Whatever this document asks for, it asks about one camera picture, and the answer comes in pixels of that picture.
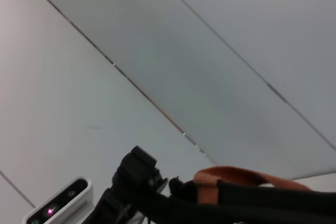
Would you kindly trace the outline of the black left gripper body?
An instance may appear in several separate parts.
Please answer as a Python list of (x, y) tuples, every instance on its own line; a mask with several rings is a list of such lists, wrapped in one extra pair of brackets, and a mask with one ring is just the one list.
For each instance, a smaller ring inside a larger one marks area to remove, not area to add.
[(142, 191), (147, 193), (148, 186), (111, 186), (89, 214), (88, 223), (143, 223), (145, 215), (131, 201)]

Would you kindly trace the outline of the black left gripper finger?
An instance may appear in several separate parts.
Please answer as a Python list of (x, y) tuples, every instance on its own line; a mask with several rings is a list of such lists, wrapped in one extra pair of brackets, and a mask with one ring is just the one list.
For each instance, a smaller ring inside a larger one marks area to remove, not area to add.
[(156, 168), (156, 159), (139, 146), (135, 146), (121, 161), (112, 177), (115, 193), (130, 201), (138, 195), (161, 194), (168, 182)]

